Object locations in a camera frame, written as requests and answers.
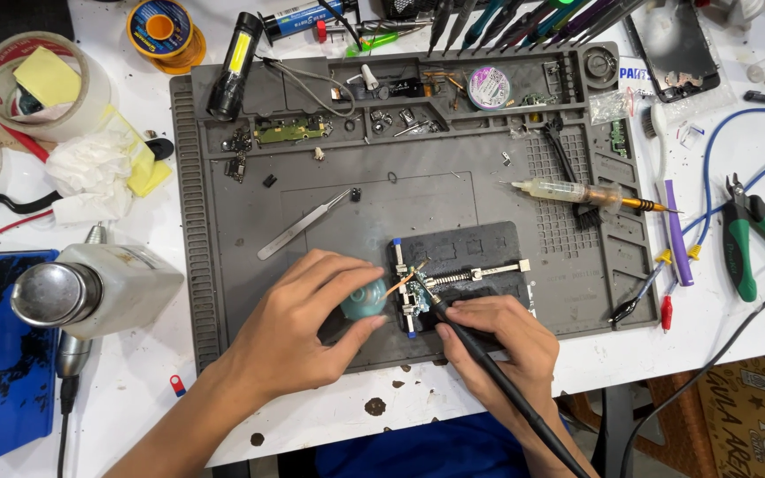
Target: soldering iron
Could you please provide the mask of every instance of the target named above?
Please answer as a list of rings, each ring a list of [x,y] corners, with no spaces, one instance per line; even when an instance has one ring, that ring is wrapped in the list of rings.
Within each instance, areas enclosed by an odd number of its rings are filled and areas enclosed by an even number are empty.
[[[483,367],[483,370],[486,371],[486,373],[491,377],[498,388],[501,389],[503,395],[505,395],[513,403],[515,408],[521,413],[525,420],[527,420],[527,424],[530,425],[530,428],[533,429],[533,431],[537,434],[539,439],[542,440],[542,443],[545,444],[548,450],[551,450],[551,453],[553,453],[554,456],[559,459],[559,461],[563,462],[563,464],[568,467],[568,469],[571,470],[571,472],[574,473],[577,478],[591,478],[589,474],[580,467],[580,464],[577,462],[577,460],[571,456],[568,448],[566,448],[563,442],[559,440],[551,427],[547,426],[545,420],[543,420],[537,411],[534,410],[527,399],[521,395],[521,392],[518,391],[518,388],[515,386],[513,381],[510,380],[509,377],[503,373],[497,363],[492,360],[492,358],[489,356],[489,353],[485,351],[483,346],[480,345],[480,343],[474,338],[471,332],[467,331],[464,327],[457,324],[456,322],[448,320],[447,303],[445,303],[438,294],[432,293],[430,289],[427,288],[427,284],[424,283],[418,274],[415,275],[415,280],[421,285],[422,288],[424,288],[425,291],[427,291],[427,294],[430,297],[430,302],[432,302],[430,310],[438,314],[439,318],[441,318],[444,323],[451,326],[453,332],[457,337],[459,337],[459,339],[462,341],[462,344],[465,345],[465,350],[467,350],[468,353],[473,357],[474,362],[480,364],[480,366]]]

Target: left hand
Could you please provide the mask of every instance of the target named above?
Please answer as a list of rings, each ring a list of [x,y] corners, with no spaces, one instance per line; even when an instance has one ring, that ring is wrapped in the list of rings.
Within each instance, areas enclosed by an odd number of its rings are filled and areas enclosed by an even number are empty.
[[[332,347],[321,344],[317,331],[354,290],[382,275],[382,267],[365,260],[309,251],[265,293],[228,351],[204,374],[216,368],[230,396],[257,408],[335,382],[385,317],[356,321]]]

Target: stains on table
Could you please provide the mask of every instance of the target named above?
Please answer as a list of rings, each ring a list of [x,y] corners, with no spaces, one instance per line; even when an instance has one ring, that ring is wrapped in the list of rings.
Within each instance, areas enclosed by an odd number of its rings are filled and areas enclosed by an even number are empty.
[[[379,397],[371,398],[365,404],[365,411],[371,417],[379,417],[385,412],[385,402]]]

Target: adhesive tape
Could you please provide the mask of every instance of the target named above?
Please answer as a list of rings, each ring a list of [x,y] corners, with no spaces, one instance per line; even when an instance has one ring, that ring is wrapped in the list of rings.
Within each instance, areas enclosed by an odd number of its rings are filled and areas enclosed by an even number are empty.
[[[67,113],[47,123],[14,121],[17,86],[14,70],[38,47],[57,54],[81,76],[78,97]],[[93,132],[111,101],[111,83],[102,66],[75,43],[55,33],[29,31],[0,43],[0,123],[28,136],[61,143]]]

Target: yellow sponge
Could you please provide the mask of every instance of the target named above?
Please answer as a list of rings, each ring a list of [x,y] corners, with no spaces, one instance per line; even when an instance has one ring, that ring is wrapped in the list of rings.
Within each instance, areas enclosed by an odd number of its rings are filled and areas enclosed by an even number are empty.
[[[16,81],[43,106],[69,103],[78,98],[81,77],[64,61],[44,47],[37,47],[14,70]]]

